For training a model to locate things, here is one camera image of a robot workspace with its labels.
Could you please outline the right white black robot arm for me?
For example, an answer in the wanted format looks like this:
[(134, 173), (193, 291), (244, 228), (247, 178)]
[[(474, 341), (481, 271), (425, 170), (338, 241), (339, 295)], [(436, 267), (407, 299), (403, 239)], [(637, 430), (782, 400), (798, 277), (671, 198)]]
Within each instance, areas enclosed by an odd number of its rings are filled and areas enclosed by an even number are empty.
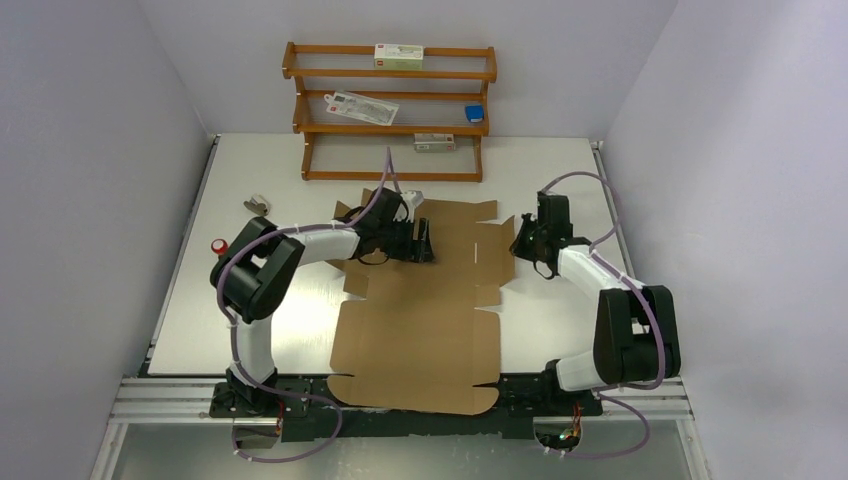
[(532, 263), (542, 278), (561, 277), (596, 305), (588, 323), (588, 347), (548, 362), (555, 377), (539, 391), (542, 406), (562, 414), (578, 391), (617, 386), (653, 389), (681, 370), (681, 353), (672, 292), (647, 285), (605, 260), (585, 237), (573, 231), (567, 196), (540, 191), (536, 210), (521, 217), (511, 254)]

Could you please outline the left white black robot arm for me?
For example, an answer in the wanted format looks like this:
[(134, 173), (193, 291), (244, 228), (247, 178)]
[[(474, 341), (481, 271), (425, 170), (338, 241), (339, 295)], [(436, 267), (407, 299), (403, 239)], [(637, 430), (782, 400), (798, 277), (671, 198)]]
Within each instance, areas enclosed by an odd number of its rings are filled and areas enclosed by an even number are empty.
[(320, 262), (362, 262), (374, 252), (401, 262), (433, 262), (429, 221), (416, 215), (423, 200), (417, 190), (379, 188), (365, 205), (325, 224), (279, 228), (255, 217), (219, 254), (210, 282), (230, 330), (226, 381), (249, 414), (261, 416), (275, 406), (271, 322), (297, 270)]

